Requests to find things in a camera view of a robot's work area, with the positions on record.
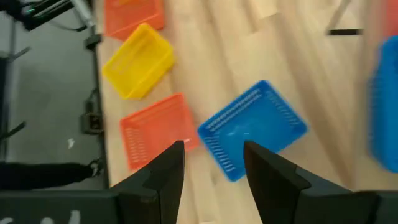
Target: blurry blue object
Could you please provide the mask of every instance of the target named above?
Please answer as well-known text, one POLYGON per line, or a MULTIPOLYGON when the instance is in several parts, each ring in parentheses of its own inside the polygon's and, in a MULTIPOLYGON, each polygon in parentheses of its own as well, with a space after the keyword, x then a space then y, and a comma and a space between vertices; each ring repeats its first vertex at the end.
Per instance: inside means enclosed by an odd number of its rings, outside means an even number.
POLYGON ((398 36, 381 46, 370 84, 371 152, 386 169, 398 172, 398 36))
POLYGON ((307 132, 305 123, 261 80, 198 128, 230 181, 245 175, 243 142, 253 140, 279 152, 307 132))

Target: wooden surface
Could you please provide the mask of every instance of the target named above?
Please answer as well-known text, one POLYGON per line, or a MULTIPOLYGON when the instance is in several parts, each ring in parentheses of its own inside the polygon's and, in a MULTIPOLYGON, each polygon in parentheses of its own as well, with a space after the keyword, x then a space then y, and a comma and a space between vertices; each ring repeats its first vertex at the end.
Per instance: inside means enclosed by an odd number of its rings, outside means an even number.
MULTIPOLYGON (((338 27, 362 27, 364 6, 375 2, 353 1, 338 27)), ((120 99, 110 82, 100 77, 111 185, 132 174, 119 132, 121 118, 182 92, 199 126, 266 79, 309 126, 309 132, 281 155, 351 189, 398 189, 398 181, 388 182, 386 177, 375 184, 365 173, 391 175, 370 159, 366 149, 364 93, 371 66, 358 70, 358 65, 365 60, 360 55, 374 55, 375 48, 363 48, 369 39, 361 36, 325 35, 338 3, 165 0, 167 26, 161 34, 174 46, 173 69, 139 101, 120 99)), ((96 1, 96 16, 102 32, 103 0, 96 1)), ((104 38, 99 46, 101 67, 120 45, 104 38)), ((185 168, 178 223, 261 223, 247 179, 228 182, 203 145, 186 155, 185 168)))

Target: yellow basket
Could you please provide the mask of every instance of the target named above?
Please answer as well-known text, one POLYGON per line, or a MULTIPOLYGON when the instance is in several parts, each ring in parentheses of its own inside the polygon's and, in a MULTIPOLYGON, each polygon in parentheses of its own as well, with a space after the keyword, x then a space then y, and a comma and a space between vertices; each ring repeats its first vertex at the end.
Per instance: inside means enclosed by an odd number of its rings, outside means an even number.
POLYGON ((175 63, 172 46, 141 24, 103 68, 122 98, 142 98, 175 63))

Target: gray floor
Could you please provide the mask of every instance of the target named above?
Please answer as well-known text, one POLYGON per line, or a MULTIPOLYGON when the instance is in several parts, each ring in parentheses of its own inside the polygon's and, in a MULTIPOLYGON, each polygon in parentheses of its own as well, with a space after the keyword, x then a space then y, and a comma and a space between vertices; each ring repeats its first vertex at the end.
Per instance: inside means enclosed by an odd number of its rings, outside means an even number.
MULTIPOLYGON (((68 27, 80 26, 72 11, 55 20, 68 27)), ((0 51, 9 50, 10 23, 0 13, 0 51)), ((17 50, 28 46, 32 50, 14 65, 10 125, 26 121, 27 127, 10 138, 7 161, 86 164, 100 156, 97 137, 83 135, 78 119, 95 87, 92 55, 83 46, 88 36, 87 30, 69 32, 48 23, 31 32, 18 25, 17 50)), ((103 178, 62 188, 102 189, 103 178)))

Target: person's leg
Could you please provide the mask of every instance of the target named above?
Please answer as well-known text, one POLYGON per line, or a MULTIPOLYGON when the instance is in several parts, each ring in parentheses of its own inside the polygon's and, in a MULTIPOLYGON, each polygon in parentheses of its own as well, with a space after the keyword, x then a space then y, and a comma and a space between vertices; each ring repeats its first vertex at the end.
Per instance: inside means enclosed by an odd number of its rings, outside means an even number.
POLYGON ((94 177, 99 174, 100 169, 99 160, 89 165, 0 163, 0 190, 60 187, 94 177))

